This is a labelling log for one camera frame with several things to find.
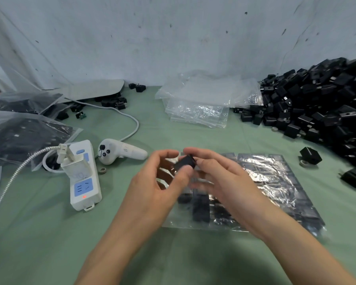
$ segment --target power strip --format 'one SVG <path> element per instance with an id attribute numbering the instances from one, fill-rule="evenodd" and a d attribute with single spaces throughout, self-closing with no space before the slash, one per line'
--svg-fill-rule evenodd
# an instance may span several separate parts
<path id="1" fill-rule="evenodd" d="M 70 203 L 77 211 L 90 211 L 102 200 L 94 149 L 89 140 L 73 143 L 70 150 L 79 159 L 80 155 L 90 165 L 91 175 L 76 181 L 70 178 Z"/>

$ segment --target green table surface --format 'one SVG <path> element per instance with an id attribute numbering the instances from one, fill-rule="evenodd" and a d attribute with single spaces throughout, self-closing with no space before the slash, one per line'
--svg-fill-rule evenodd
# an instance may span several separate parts
<path id="1" fill-rule="evenodd" d="M 143 93 L 124 89 L 123 112 L 140 121 L 127 140 L 151 153 L 184 147 L 209 148 L 219 153 L 282 154 L 323 217 L 326 248 L 356 276 L 356 191 L 337 174 L 351 168 L 320 145 L 290 139 L 270 127 L 242 123 L 229 113 L 225 129 L 171 122 L 158 87 Z M 135 128 L 134 121 L 112 110 L 85 107 L 86 119 L 70 113 L 68 125 L 96 149 L 105 138 L 120 139 Z M 311 146 L 323 161 L 316 169 L 299 166 L 299 151 Z M 103 200 L 90 212 L 77 212 L 69 201 L 69 179 L 40 169 L 21 172 L 0 207 L 0 285 L 72 284 L 87 254 L 99 241 L 143 161 L 118 159 L 99 175 Z M 16 167 L 3 167 L 3 190 Z M 269 249 L 249 233 L 161 228 L 125 271 L 123 284 L 290 284 Z"/>

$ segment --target white game controller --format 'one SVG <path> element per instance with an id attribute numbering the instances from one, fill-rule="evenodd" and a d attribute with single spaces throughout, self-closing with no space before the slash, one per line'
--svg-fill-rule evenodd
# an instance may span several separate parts
<path id="1" fill-rule="evenodd" d="M 126 144 L 114 139 L 104 139 L 98 148 L 98 157 L 104 165 L 112 164 L 117 157 L 145 160 L 148 153 L 136 146 Z"/>

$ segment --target person's right hand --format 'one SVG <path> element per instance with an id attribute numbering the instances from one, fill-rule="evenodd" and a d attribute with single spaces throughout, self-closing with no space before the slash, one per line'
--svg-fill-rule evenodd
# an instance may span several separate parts
<path id="1" fill-rule="evenodd" d="M 240 224 L 262 239 L 260 229 L 265 217 L 280 208 L 262 194 L 238 163 L 207 149 L 188 147 L 183 152 L 196 159 L 201 170 L 195 171 L 196 177 L 213 183 L 194 182 L 189 186 L 214 195 Z"/>

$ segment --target white power adapter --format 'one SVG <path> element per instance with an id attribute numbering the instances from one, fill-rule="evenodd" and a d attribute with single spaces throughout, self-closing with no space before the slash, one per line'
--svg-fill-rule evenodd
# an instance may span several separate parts
<path id="1" fill-rule="evenodd" d="M 89 140 L 60 145 L 57 162 L 70 178 L 70 203 L 77 211 L 90 211 L 102 200 L 95 155 Z"/>

